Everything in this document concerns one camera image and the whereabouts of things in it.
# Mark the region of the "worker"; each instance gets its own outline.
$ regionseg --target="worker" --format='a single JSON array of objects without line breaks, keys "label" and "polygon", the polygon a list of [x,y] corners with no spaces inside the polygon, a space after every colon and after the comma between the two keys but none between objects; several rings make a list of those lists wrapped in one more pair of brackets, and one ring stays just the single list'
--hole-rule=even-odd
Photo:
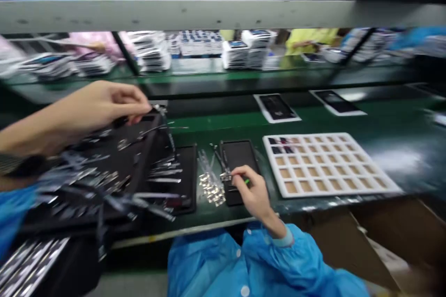
[{"label": "worker", "polygon": [[[96,81],[0,131],[0,171],[8,157],[52,156],[119,117],[132,125],[150,110],[135,86]],[[0,174],[0,260],[34,203],[34,181]],[[245,231],[242,247],[224,230],[175,239],[169,297],[368,296],[363,281],[326,265],[309,234],[274,214],[261,176],[242,166],[232,171],[232,182],[258,228]]]},{"label": "worker", "polygon": [[285,43],[285,56],[318,52],[320,44],[331,45],[335,41],[337,32],[338,28],[293,29]]},{"label": "worker", "polygon": [[168,297],[369,296],[362,280],[323,262],[309,234],[275,215],[260,175],[249,166],[231,174],[260,223],[244,232],[241,247],[223,229],[177,237],[169,253]]}]

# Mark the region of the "wrist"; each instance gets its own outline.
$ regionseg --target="wrist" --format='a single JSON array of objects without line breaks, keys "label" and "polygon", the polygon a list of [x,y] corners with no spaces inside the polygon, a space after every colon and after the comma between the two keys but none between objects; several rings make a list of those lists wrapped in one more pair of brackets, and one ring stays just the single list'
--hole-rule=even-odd
[{"label": "wrist", "polygon": [[261,222],[273,239],[282,239],[287,235],[285,224],[274,213],[273,209],[270,208],[270,212],[261,219]]},{"label": "wrist", "polygon": [[55,131],[48,121],[39,119],[39,112],[26,117],[0,132],[0,152],[16,156],[44,155]]}]

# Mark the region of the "blue sleeve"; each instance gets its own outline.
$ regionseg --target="blue sleeve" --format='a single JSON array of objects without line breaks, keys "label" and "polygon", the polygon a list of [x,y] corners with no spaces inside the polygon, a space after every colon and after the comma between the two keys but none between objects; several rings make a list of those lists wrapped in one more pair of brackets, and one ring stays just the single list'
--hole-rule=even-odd
[{"label": "blue sleeve", "polygon": [[34,204],[36,187],[0,192],[0,260],[9,249],[25,214]]},{"label": "blue sleeve", "polygon": [[304,295],[329,297],[369,296],[363,281],[345,270],[334,270],[323,262],[314,239],[293,224],[286,225],[294,242],[280,239],[277,246],[265,230],[245,233],[243,249],[281,272],[289,285]]},{"label": "blue sleeve", "polygon": [[400,50],[410,47],[416,47],[424,43],[426,37],[446,35],[446,27],[418,27],[401,33],[398,38],[388,47],[389,50]]}]

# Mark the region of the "yellow shirt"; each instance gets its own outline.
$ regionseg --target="yellow shirt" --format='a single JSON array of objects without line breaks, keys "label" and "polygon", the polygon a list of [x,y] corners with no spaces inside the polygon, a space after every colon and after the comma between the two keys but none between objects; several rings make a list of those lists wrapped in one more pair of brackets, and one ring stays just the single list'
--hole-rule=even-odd
[{"label": "yellow shirt", "polygon": [[312,45],[293,47],[294,43],[313,41],[315,43],[332,44],[338,33],[338,28],[293,29],[287,42],[285,56],[299,55],[301,53],[315,52]]}]

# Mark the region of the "blue protective gown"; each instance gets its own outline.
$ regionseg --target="blue protective gown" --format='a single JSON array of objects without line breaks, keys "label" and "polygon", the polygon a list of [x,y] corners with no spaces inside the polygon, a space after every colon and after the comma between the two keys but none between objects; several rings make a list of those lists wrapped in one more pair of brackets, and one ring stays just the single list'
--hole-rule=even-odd
[{"label": "blue protective gown", "polygon": [[284,239],[272,239],[251,225],[241,247],[223,229],[176,238],[168,297],[369,296],[362,280],[323,262],[309,234],[287,229]]},{"label": "blue protective gown", "polygon": [[8,251],[35,198],[35,186],[0,192],[0,261]]}]

